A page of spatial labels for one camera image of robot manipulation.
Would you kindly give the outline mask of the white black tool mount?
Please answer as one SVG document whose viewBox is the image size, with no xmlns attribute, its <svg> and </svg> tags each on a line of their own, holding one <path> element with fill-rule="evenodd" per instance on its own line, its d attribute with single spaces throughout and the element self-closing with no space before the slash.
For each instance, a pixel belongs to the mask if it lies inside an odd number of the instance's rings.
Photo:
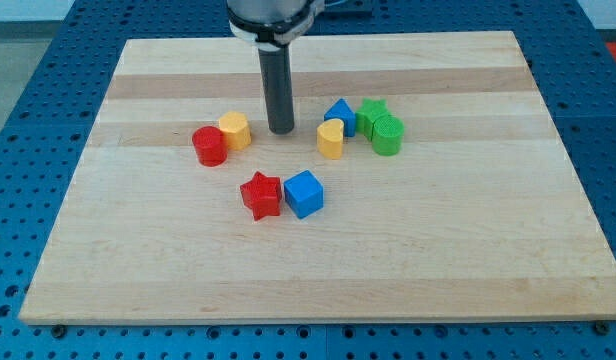
<svg viewBox="0 0 616 360">
<path fill-rule="evenodd" d="M 324 0 L 227 0 L 232 33 L 259 50 L 277 51 L 305 34 Z"/>
</svg>

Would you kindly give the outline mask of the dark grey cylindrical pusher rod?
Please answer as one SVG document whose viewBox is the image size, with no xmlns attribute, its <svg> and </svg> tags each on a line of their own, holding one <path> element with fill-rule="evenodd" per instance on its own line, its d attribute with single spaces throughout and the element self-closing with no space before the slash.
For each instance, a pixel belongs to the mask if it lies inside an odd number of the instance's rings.
<svg viewBox="0 0 616 360">
<path fill-rule="evenodd" d="M 295 126 L 289 48 L 259 50 L 259 62 L 269 130 L 288 134 Z"/>
</svg>

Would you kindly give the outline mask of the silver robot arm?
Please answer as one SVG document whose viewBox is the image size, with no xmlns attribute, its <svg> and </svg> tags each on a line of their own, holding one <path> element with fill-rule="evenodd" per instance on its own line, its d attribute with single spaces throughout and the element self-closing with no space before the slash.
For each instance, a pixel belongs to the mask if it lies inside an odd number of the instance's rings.
<svg viewBox="0 0 616 360">
<path fill-rule="evenodd" d="M 290 44 L 324 11 L 324 0 L 227 0 L 234 36 L 257 49 L 269 130 L 285 135 L 295 127 Z"/>
</svg>

